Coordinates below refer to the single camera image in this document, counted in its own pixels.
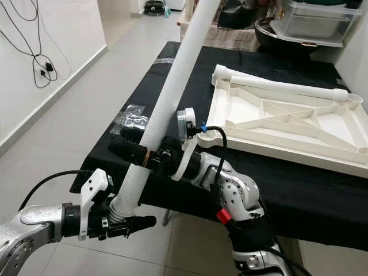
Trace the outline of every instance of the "robotic arm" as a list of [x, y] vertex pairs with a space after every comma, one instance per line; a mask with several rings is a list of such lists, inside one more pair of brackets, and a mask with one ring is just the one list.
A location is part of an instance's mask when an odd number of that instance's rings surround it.
[[[193, 114], [193, 110], [186, 109], [178, 116], [183, 145], [165, 137], [158, 151], [149, 151], [117, 136], [109, 149], [135, 165], [172, 178], [179, 175], [188, 185], [207, 190], [212, 195], [214, 213], [229, 232], [235, 266], [243, 275], [289, 276], [259, 202], [256, 183], [226, 161], [218, 173], [220, 158], [194, 152], [196, 135], [205, 128], [196, 128]], [[112, 188], [111, 177], [96, 169], [81, 188], [80, 205], [35, 205], [18, 212], [1, 226], [0, 276], [17, 275], [35, 250], [62, 237], [78, 236], [80, 241], [87, 236], [99, 240], [128, 237], [156, 224], [156, 218], [150, 216], [127, 217], [119, 222], [111, 219], [110, 203], [115, 196]]]
[[80, 205], [34, 205], [19, 211], [0, 229], [0, 276], [19, 273], [25, 261], [41, 246], [63, 237], [79, 240], [125, 236], [153, 227], [156, 218], [130, 217], [113, 224], [108, 220], [113, 198], [111, 177], [97, 169], [82, 186]]

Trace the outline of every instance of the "white plastic frame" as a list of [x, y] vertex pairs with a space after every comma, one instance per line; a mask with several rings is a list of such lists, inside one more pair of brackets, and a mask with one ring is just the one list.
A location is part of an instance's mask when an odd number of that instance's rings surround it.
[[[368, 178], [368, 116], [347, 102], [286, 94], [217, 80], [207, 125], [225, 130], [228, 147]], [[214, 131], [202, 147], [222, 145]]]

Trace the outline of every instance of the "black cloth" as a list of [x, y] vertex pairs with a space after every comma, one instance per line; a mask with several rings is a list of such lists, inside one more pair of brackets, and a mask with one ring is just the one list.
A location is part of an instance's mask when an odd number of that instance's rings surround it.
[[[136, 104], [145, 106], [143, 115], [151, 114], [170, 70], [169, 61], [178, 47], [178, 43], [166, 44], [122, 111]], [[216, 64], [273, 81], [344, 88], [336, 84], [340, 76], [329, 63], [295, 65], [260, 53], [203, 47], [178, 107], [178, 110], [193, 107], [197, 124], [208, 117], [213, 96], [210, 80]], [[108, 151], [113, 125], [98, 140], [82, 169], [105, 170], [113, 177], [117, 191], [129, 164]], [[178, 137], [177, 133], [173, 117], [167, 134]], [[198, 150], [217, 156], [221, 152], [219, 147]], [[228, 150], [226, 160], [236, 171], [249, 175], [258, 184], [278, 235], [368, 249], [367, 179], [232, 149]], [[83, 183], [84, 179], [77, 178], [71, 191], [78, 191]], [[207, 191], [154, 173], [147, 181], [140, 202], [215, 220]]]

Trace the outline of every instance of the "white pipe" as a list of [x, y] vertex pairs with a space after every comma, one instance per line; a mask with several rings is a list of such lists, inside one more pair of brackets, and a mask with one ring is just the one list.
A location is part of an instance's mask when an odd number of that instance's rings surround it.
[[[158, 150], [161, 145], [219, 4], [220, 0], [201, 0], [195, 9], [140, 142], [150, 150]], [[121, 189], [110, 205], [110, 218], [113, 221], [121, 221], [124, 217], [136, 214], [138, 200], [149, 174], [149, 170], [145, 168], [129, 166]]]
[[334, 101], [346, 102], [348, 98], [348, 92], [344, 89], [325, 89], [320, 87], [295, 85], [292, 83], [273, 82], [271, 80], [262, 80], [254, 78], [242, 78], [240, 76], [232, 76], [231, 83], [237, 85], [245, 85], [251, 87], [257, 87], [262, 89], [270, 89], [281, 91], [289, 94], [305, 95], [317, 98], [332, 99]]
[[263, 79], [258, 76], [253, 76], [250, 74], [246, 74], [243, 72], [231, 70], [223, 65], [216, 65], [216, 68], [213, 71], [213, 76], [217, 79], [231, 79], [232, 76], [241, 76], [244, 78], [254, 78], [254, 79]]

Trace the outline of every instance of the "baseboard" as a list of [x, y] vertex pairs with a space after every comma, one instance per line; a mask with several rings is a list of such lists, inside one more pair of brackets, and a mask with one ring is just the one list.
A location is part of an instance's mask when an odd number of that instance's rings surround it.
[[131, 13], [131, 17], [141, 18], [143, 14], [144, 14], [144, 10], [141, 10], [139, 13]]
[[20, 122], [10, 134], [0, 141], [0, 157], [3, 156], [28, 129], [81, 77], [89, 68], [96, 63], [108, 50], [103, 46], [93, 57], [91, 57], [76, 73], [71, 75], [69, 81], [60, 86], [54, 93], [46, 98], [41, 105], [35, 108], [22, 122]]

